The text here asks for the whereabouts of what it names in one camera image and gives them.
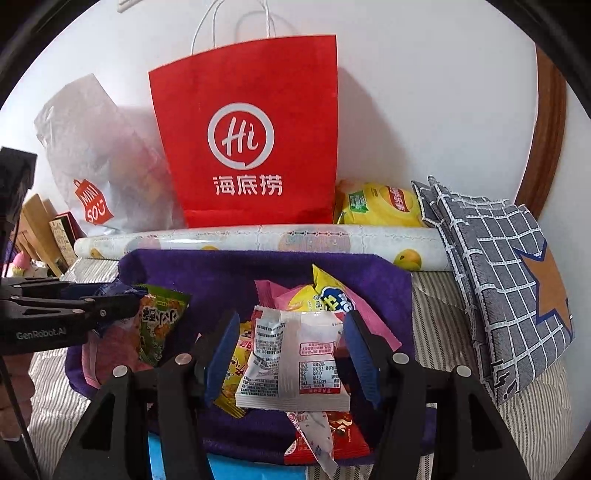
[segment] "pink snack bag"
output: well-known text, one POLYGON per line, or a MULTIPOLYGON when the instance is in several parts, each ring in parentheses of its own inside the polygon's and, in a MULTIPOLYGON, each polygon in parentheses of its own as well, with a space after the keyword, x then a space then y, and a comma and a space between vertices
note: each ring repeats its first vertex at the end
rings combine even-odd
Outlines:
MULTIPOLYGON (((291 312, 329 310, 335 312, 341 320, 345 313, 358 310, 369 331, 385 338, 393 352, 402 346, 400 340, 363 298, 316 265, 312 265, 312 268, 314 284, 300 285, 291 290, 270 280, 257 280, 255 285, 261 306, 291 312)), ((341 337, 335 356, 346 355, 348 352, 345 339, 341 337)))

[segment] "hi logo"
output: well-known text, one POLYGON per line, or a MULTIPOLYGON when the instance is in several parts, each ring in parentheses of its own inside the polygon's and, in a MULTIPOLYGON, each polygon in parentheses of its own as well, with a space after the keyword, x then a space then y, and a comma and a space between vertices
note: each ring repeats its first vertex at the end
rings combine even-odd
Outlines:
POLYGON ((207 128, 213 155, 234 170, 252 170, 270 155, 275 132, 269 117, 250 103, 230 103, 220 108, 207 128))

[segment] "black clamp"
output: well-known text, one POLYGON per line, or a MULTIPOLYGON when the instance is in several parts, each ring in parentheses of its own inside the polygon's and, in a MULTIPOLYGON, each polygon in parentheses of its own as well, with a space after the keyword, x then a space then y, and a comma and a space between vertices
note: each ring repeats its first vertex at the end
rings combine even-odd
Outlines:
POLYGON ((134 317, 139 310, 139 297, 133 294, 57 300, 70 283, 7 280, 0 286, 0 355, 82 345, 99 323, 134 317))
MULTIPOLYGON (((530 478, 505 422, 469 367, 444 372, 424 368, 405 353, 392 353, 356 310, 345 319, 345 329, 352 327, 375 367, 378 407, 387 413, 370 480, 389 480, 394 472, 400 479, 416 478, 428 403, 437 404, 432 480, 530 478)), ((353 352, 351 356, 356 364, 353 352)))
POLYGON ((137 373, 116 367, 72 434, 53 480, 151 480, 148 404, 158 410, 167 480, 213 480, 197 414, 219 395, 239 321, 226 312, 214 332, 161 367, 137 373))

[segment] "white wall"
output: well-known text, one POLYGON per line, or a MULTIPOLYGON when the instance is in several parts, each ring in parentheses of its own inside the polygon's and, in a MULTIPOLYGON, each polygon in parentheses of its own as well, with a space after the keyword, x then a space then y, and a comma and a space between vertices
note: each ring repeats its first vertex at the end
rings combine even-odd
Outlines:
POLYGON ((573 445, 591 420, 591 119, 569 88, 560 163, 540 218, 569 294, 575 339, 564 353, 573 402, 573 445))
MULTIPOLYGON (((0 145, 39 154, 34 191, 66 210, 33 119, 67 82, 94 73, 139 133, 161 148, 147 72, 184 57, 209 0, 102 0, 60 34, 0 111, 0 145)), ((279 35, 336 33, 339 176, 513 197, 536 101, 531 41, 485 0, 269 0, 279 35)), ((264 33, 255 0, 228 0, 221 44, 264 33)), ((197 49, 210 47, 208 21, 197 49)))

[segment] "white plastic bag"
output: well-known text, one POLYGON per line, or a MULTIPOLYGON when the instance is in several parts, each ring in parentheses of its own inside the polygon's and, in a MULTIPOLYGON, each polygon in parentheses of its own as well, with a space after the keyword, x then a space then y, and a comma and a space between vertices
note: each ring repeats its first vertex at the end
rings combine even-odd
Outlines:
POLYGON ((57 188, 87 235, 184 226, 166 160, 145 145, 93 74, 56 93, 35 128, 57 188))

